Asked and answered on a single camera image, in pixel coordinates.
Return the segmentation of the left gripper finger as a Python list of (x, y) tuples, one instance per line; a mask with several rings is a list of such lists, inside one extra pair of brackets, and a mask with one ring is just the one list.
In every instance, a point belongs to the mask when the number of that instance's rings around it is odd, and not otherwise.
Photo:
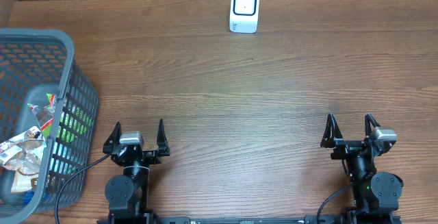
[(158, 154), (160, 157), (170, 156), (170, 147), (168, 146), (168, 140), (165, 135), (163, 119), (159, 120), (156, 143), (158, 146)]
[(103, 153), (111, 154), (114, 147), (119, 144), (120, 137), (122, 135), (121, 124), (117, 122), (112, 133), (109, 135), (108, 139), (103, 144)]

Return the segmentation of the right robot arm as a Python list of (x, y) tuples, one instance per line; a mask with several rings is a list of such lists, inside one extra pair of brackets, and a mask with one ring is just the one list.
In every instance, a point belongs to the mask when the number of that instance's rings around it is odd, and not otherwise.
[[(395, 145), (397, 134), (382, 127), (370, 114), (364, 117), (365, 138), (345, 140), (334, 114), (327, 116), (320, 146), (331, 148), (331, 159), (340, 160), (349, 185), (327, 197), (318, 208), (316, 223), (400, 223), (393, 212), (399, 208), (403, 180), (393, 173), (378, 172), (374, 159)], [(324, 206), (336, 196), (351, 190), (354, 206), (334, 217), (322, 215)]]

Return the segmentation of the green gummy candy bag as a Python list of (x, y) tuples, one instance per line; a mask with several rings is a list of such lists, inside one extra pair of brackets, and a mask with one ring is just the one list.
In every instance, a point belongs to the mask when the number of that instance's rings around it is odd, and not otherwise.
[[(45, 138), (51, 134), (53, 119), (55, 117), (55, 108), (57, 105), (57, 96), (55, 94), (47, 93), (46, 96), (49, 104), (44, 107), (31, 103), (27, 104), (33, 115), (36, 117), (38, 126)], [(69, 129), (72, 129), (73, 132), (58, 127), (57, 137), (65, 142), (73, 142), (76, 139), (77, 134), (85, 135), (88, 126), (93, 126), (94, 121), (75, 104), (65, 103), (64, 107), (68, 108), (68, 113), (61, 113), (60, 123), (67, 126)]]

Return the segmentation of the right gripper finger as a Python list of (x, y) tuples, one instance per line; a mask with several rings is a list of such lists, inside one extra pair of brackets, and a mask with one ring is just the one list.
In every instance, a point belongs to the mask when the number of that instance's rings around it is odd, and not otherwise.
[(371, 113), (367, 113), (364, 118), (365, 121), (365, 137), (366, 138), (376, 138), (377, 131), (380, 129), (379, 123), (372, 116)]
[(329, 113), (320, 146), (325, 148), (334, 148), (343, 140), (344, 138), (335, 119), (335, 115), (333, 113)]

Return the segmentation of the blue snack packet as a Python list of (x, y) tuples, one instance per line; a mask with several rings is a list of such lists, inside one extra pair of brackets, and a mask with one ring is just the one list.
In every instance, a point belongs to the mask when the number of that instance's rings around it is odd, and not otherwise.
[[(23, 204), (27, 205), (32, 200), (32, 198), (34, 197), (34, 194), (35, 194), (34, 190), (30, 190), (30, 191), (25, 192), (24, 195), (23, 195)], [(50, 197), (50, 195), (48, 195), (45, 192), (42, 194), (42, 199), (43, 200), (47, 200), (49, 197)]]

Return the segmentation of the beige cookie snack bag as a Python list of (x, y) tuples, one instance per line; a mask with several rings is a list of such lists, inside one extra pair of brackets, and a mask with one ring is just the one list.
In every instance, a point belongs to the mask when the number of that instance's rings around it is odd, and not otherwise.
[(46, 146), (42, 132), (36, 126), (1, 143), (1, 166), (14, 177), (11, 193), (27, 192), (36, 187)]

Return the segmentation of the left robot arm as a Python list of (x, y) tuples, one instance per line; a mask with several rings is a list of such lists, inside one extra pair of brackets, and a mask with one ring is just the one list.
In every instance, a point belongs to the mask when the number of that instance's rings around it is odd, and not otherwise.
[(144, 150), (139, 131), (123, 133), (117, 123), (103, 145), (103, 153), (123, 168), (123, 173), (111, 178), (105, 186), (109, 203), (107, 223), (159, 223), (156, 213), (148, 208), (150, 166), (161, 164), (170, 155), (164, 122), (159, 121), (157, 148)]

